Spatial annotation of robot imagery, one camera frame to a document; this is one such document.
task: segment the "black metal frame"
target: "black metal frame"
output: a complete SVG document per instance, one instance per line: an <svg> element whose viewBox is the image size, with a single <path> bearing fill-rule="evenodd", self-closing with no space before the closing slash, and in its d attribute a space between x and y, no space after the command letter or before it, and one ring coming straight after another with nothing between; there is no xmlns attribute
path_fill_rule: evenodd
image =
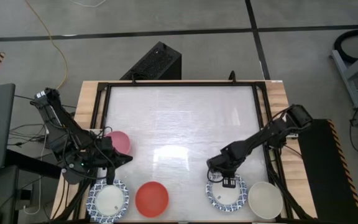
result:
<svg viewBox="0 0 358 224"><path fill-rule="evenodd" d="M229 79L232 81L231 82L169 82L169 81L167 81L167 82L153 82L153 81L136 82L135 80L133 80L132 82L99 83L98 88L97 88L98 91L96 93L96 99L95 99L95 103L94 103L94 110L93 110L93 114L92 114L90 128L91 129L97 128L96 127L96 119L98 117L98 109L99 109L99 105L101 103L100 99L101 99L102 91L106 91L106 96L104 98L103 115L102 115L100 127L99 127L101 129L104 128L105 122L106 122L106 116L107 116L107 111L108 111L108 107L109 107L109 99L111 96L111 88L112 87L124 87L124 86L251 86L252 91L254 93L254 101L255 101L255 107L257 110L258 123L259 123L260 128L263 128L264 121L262 118L262 112L261 112L260 103L259 103L258 89L262 92L262 97L263 97L266 114L267 114L267 119L268 120L272 119L272 113L270 110L270 104L269 104L269 99L267 96L267 89L266 89L265 82L237 82L236 74L234 72L232 72L230 74ZM271 163L271 159L270 159L270 155L269 155L269 146L265 144L265 145L263 145L263 149L264 149L266 169L268 169L268 166ZM284 171L283 171L283 165L281 162L281 157L280 157L278 151L274 151L274 153L275 153L275 157L276 157L279 178L282 181L283 185L285 187L287 187L287 185L285 183L285 176L284 176ZM268 176L268 181L271 184L274 184L273 180L269 176ZM292 209L286 199L284 199L284 206L285 206L285 209L287 212L287 217L292 219L293 218Z"/></svg>

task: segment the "floor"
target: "floor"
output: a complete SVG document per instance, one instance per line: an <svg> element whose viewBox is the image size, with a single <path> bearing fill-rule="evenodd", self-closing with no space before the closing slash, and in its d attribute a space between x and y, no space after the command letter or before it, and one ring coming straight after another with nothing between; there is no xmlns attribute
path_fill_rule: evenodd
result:
<svg viewBox="0 0 358 224"><path fill-rule="evenodd" d="M337 36L358 29L358 0L107 0L95 8L69 0L29 2L67 58L69 75L60 90L64 104L76 105L82 81L117 80L162 41L183 54L183 79L227 79L235 70L238 79L283 80L290 103L334 121L358 191L358 153L349 140L352 103L328 57ZM358 56L358 38L344 48ZM0 0L0 52L6 53L0 84L15 83L18 95L32 97L64 76L61 56L24 0ZM15 99L12 127L41 122L28 100ZM353 135L358 147L358 129ZM15 150L39 157L42 144ZM35 178L21 175L23 183ZM57 181L42 185L45 204ZM28 212L37 205L36 200ZM41 209L36 215L20 212L19 219L32 223L47 217Z"/></svg>

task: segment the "black speaker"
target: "black speaker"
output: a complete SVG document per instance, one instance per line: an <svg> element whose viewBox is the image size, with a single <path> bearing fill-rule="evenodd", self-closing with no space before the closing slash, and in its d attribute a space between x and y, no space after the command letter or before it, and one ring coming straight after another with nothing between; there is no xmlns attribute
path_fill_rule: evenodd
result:
<svg viewBox="0 0 358 224"><path fill-rule="evenodd" d="M181 80L181 53L158 42L120 80Z"/></svg>

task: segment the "wooden board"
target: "wooden board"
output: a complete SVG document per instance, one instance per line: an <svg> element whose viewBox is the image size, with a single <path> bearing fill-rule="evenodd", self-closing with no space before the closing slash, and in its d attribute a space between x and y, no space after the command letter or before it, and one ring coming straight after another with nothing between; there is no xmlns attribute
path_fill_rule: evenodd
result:
<svg viewBox="0 0 358 224"><path fill-rule="evenodd" d="M240 80L238 82L266 82L268 100L270 103L270 110L272 114L276 114L281 110L284 110L288 107L287 95L285 93L284 84L282 81L260 81L260 80ZM75 121L83 128L89 129L91 126L91 119L93 113L94 102L96 98L96 90L99 82L121 82L121 83L130 83L131 81L85 81L81 87L80 97L78 99ZM152 80L152 81L138 81L138 82L231 82L229 80ZM101 96L101 102L104 101L104 95ZM261 100L261 110L264 116L264 121L266 122L267 117L265 113L265 107L263 100ZM100 104L98 110L98 118L101 118L103 112L103 104ZM297 140L288 140L288 145L293 149L300 152L299 144ZM314 207L313 198L311 196L310 187L308 184L308 179L306 176L305 167L301 157L299 157L291 150L283 148L281 155L284 175L287 182L287 187L295 200L302 206L305 212L312 217L316 217L316 209ZM69 191L69 201L74 196L78 189L78 185L71 185ZM60 178L55 202L53 204L52 214L55 213L60 203L60 199L63 192L63 177ZM80 218L84 218L86 215L85 202L88 197L88 191L84 193L80 210ZM65 196L63 197L62 205L65 203ZM63 211L60 208L57 212L57 216Z"/></svg>

